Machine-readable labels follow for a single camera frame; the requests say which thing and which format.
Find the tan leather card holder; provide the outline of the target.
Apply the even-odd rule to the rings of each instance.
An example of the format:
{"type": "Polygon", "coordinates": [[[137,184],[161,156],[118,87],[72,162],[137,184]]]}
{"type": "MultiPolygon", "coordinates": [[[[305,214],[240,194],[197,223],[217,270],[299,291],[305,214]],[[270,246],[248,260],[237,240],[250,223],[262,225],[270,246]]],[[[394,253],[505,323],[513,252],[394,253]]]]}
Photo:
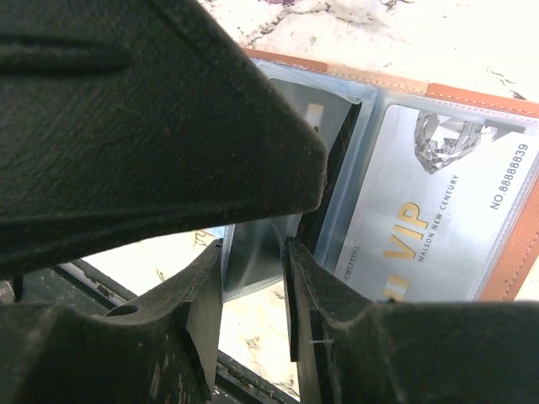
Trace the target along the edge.
{"type": "Polygon", "coordinates": [[[229,226],[223,292],[282,277],[281,247],[370,300],[516,298],[538,256],[538,107],[251,50],[327,145],[320,208],[229,226]]]}

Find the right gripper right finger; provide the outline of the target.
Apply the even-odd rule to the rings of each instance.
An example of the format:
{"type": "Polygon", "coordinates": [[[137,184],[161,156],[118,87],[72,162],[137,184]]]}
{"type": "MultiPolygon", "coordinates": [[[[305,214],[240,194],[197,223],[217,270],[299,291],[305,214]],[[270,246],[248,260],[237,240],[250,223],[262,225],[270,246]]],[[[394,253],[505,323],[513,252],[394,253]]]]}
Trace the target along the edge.
{"type": "Polygon", "coordinates": [[[282,260],[302,402],[537,402],[536,302],[373,302],[295,238],[282,260]]]}

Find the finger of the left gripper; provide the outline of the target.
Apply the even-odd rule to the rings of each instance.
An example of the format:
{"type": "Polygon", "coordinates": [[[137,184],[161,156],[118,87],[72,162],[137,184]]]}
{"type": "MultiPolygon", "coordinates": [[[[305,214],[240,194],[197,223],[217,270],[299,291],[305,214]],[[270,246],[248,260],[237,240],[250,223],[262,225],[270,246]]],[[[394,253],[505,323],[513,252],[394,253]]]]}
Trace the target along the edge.
{"type": "Polygon", "coordinates": [[[1,4],[1,275],[315,210],[321,137],[195,1],[1,4]]]}

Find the black credit card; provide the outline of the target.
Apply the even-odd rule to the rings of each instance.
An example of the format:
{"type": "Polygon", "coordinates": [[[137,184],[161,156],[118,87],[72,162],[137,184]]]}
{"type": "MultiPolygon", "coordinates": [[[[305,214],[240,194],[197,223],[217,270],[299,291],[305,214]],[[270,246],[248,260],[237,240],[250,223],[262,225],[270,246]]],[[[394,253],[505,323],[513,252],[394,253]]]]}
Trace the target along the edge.
{"type": "MultiPolygon", "coordinates": [[[[332,93],[320,86],[270,80],[305,121],[322,137],[330,151],[352,104],[362,103],[351,95],[332,93]]],[[[229,228],[228,261],[223,264],[227,295],[253,293],[281,279],[282,245],[295,237],[303,215],[288,215],[240,223],[229,228]]]]}
{"type": "Polygon", "coordinates": [[[352,104],[347,115],[344,117],[334,143],[328,154],[327,180],[323,191],[323,198],[317,210],[304,214],[298,226],[296,238],[301,240],[307,250],[315,253],[323,222],[332,199],[334,186],[338,180],[344,157],[348,150],[350,139],[358,120],[362,103],[352,104]]]}

